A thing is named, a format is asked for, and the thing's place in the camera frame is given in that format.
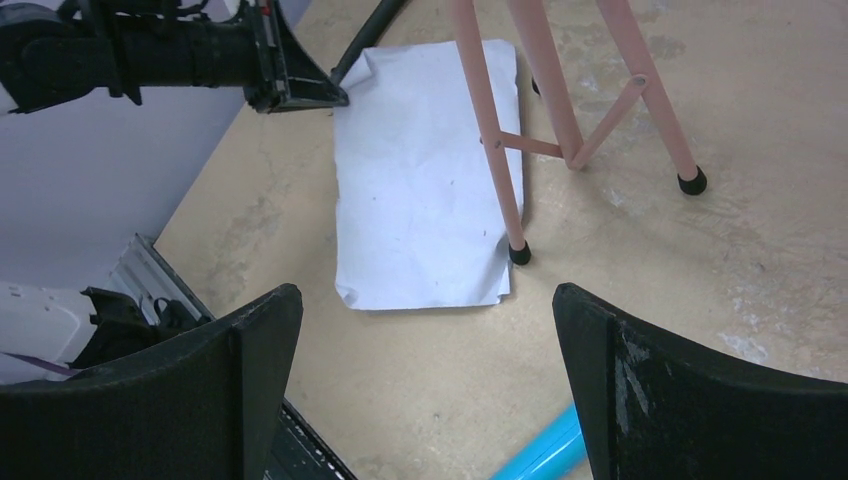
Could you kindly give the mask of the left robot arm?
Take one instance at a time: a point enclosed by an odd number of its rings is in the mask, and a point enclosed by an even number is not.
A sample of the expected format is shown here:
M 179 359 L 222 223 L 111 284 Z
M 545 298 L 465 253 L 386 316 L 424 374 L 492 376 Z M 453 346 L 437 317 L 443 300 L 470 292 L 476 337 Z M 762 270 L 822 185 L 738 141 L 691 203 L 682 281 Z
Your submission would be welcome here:
M 258 113 L 345 106 L 339 84 L 291 32 L 275 1 L 231 1 L 212 20 L 205 3 L 65 1 L 1 8 L 1 111 L 29 114 L 98 88 L 142 101 L 145 87 L 239 87 Z M 203 323 L 176 300 L 149 321 L 128 295 L 89 287 L 3 283 L 1 354 L 38 378 L 75 375 Z

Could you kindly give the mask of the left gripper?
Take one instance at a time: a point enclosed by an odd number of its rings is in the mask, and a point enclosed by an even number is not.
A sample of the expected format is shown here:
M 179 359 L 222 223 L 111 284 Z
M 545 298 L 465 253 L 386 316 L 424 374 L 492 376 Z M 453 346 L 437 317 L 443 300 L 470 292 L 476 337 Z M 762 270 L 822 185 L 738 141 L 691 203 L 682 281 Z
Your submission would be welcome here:
M 344 107 L 347 93 L 318 66 L 292 33 L 278 1 L 241 1 L 240 19 L 252 32 L 257 79 L 244 88 L 258 113 Z

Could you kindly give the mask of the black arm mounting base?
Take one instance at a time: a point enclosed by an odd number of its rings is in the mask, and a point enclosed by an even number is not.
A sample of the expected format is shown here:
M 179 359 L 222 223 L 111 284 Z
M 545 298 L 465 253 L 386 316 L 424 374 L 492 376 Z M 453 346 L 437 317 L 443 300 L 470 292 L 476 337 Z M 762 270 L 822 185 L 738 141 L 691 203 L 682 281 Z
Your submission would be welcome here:
M 357 476 L 286 399 L 266 463 L 265 480 L 357 480 Z

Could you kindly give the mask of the white paper sheet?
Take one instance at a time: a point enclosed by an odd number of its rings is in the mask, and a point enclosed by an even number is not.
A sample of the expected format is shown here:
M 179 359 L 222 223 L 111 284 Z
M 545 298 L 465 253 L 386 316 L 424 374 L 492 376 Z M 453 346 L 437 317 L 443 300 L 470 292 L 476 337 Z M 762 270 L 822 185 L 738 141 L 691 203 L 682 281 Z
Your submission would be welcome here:
M 507 236 L 454 42 L 374 47 L 333 113 L 335 286 L 354 310 L 495 305 Z

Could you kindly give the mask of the pink perforated music stand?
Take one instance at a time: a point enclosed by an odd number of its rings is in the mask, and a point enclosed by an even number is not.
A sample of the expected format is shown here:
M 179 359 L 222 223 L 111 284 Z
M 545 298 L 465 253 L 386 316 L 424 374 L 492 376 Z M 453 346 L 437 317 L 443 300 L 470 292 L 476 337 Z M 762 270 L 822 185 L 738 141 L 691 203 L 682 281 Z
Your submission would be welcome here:
M 680 190 L 704 193 L 708 179 L 696 164 L 664 88 L 647 43 L 627 0 L 600 1 L 597 7 L 630 77 L 596 129 L 584 137 L 571 102 L 545 7 L 540 1 L 511 1 L 508 8 L 518 31 L 538 95 L 547 110 L 556 140 L 544 142 L 508 133 L 500 126 L 481 32 L 471 0 L 447 4 L 458 54 L 470 93 L 512 263 L 532 258 L 508 167 L 509 149 L 561 158 L 571 170 L 582 169 L 638 100 L 644 101 L 675 166 Z

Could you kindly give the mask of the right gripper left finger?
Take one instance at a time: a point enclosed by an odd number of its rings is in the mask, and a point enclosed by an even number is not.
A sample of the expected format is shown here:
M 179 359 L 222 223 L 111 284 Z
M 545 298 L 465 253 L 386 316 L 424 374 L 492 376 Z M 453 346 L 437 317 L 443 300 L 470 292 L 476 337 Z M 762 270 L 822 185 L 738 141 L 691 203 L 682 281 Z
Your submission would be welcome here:
M 1 390 L 5 479 L 260 479 L 303 317 L 280 285 L 62 381 Z

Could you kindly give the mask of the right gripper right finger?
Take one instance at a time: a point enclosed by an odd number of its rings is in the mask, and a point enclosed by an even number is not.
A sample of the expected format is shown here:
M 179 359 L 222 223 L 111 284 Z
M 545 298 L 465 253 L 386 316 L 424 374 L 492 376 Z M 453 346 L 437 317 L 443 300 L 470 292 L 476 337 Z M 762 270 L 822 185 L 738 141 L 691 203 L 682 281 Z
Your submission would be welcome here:
M 708 348 L 573 283 L 552 300 L 597 479 L 843 479 L 847 387 Z

